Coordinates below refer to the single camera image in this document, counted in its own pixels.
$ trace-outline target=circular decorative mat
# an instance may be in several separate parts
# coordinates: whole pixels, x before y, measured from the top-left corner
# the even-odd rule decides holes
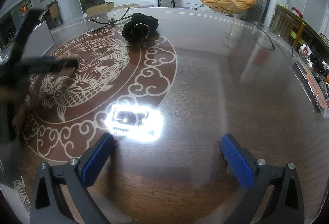
[[[51,54],[77,58],[77,70],[32,76],[23,136],[39,156],[79,157],[104,132],[143,141],[159,137],[156,107],[173,84],[175,50],[162,35],[127,44],[122,28],[82,34]]]

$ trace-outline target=silver bolt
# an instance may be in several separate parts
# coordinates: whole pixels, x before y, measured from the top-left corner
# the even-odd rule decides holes
[[[291,169],[294,169],[295,165],[293,163],[288,163],[288,167],[291,168]]]
[[[259,165],[265,165],[266,164],[266,161],[264,160],[264,159],[258,159],[257,160],[257,163],[259,164]]]
[[[43,163],[40,164],[40,168],[45,169],[47,167],[47,165],[48,164],[46,162],[43,162]]]
[[[78,163],[78,159],[77,158],[72,158],[70,160],[70,165],[75,165],[76,163]]]

